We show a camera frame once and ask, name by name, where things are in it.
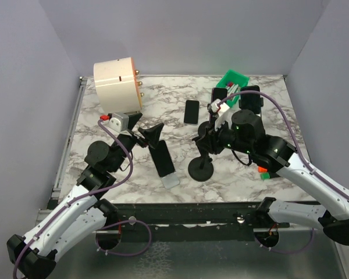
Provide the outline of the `purple edged black phone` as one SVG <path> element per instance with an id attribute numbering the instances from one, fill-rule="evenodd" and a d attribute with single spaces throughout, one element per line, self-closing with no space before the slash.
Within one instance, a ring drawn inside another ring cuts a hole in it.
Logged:
<path id="1" fill-rule="evenodd" d="M 222 100 L 226 97 L 227 97 L 227 89 L 226 88 L 215 87 L 212 89 L 211 103 L 209 105 L 211 105 L 217 99 Z M 213 123 L 214 120 L 215 120 L 215 114 L 209 109 L 209 122 Z"/>

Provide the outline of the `silver edged black phone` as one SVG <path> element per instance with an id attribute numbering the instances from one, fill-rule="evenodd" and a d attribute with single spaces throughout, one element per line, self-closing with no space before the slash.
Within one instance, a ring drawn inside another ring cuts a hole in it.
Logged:
<path id="1" fill-rule="evenodd" d="M 199 117 L 200 102 L 195 100 L 186 100 L 184 111 L 184 123 L 197 125 Z"/>

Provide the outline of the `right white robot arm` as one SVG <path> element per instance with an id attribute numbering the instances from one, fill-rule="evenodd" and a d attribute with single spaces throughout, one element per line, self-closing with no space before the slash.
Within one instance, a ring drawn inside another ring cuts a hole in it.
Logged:
<path id="1" fill-rule="evenodd" d="M 189 173 L 197 181 L 213 174 L 209 155 L 229 149 L 248 155 L 251 162 L 291 181 L 318 201 L 318 205 L 306 205 L 265 198 L 255 214 L 261 227 L 299 224 L 322 230 L 331 240 L 349 246 L 349 189 L 317 169 L 294 145 L 268 135 L 258 115 L 250 110 L 226 112 L 193 140 L 201 155 L 191 161 Z"/>

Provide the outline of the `black phone stand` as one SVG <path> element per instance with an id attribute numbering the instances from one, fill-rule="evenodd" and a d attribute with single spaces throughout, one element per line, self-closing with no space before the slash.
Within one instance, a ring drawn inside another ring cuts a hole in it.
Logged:
<path id="1" fill-rule="evenodd" d="M 209 113 L 209 120 L 202 122 L 198 127 L 198 136 L 202 137 L 206 134 L 207 131 L 210 131 L 214 128 L 216 116 L 211 112 L 211 104 L 207 104 L 207 111 Z"/>
<path id="2" fill-rule="evenodd" d="M 207 151 L 200 152 L 199 157 L 192 159 L 188 164 L 190 177 L 198 182 L 209 180 L 214 172 L 212 158 Z"/>

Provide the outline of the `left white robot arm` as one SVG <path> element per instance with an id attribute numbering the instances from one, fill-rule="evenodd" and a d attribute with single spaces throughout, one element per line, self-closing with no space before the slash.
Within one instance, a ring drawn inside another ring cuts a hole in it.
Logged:
<path id="1" fill-rule="evenodd" d="M 129 116 L 125 120 L 127 134 L 113 136 L 112 144 L 93 142 L 85 157 L 87 167 L 60 204 L 30 231 L 9 238 L 6 245 L 14 265 L 13 278 L 19 273 L 23 278 L 47 278 L 61 257 L 88 234 L 119 224 L 117 208 L 103 195 L 129 178 L 117 181 L 113 173 L 125 160 L 132 171 L 134 146 L 156 148 L 164 127 L 159 123 L 148 129 L 140 128 L 137 135 L 132 128 L 141 116 L 141 113 Z"/>

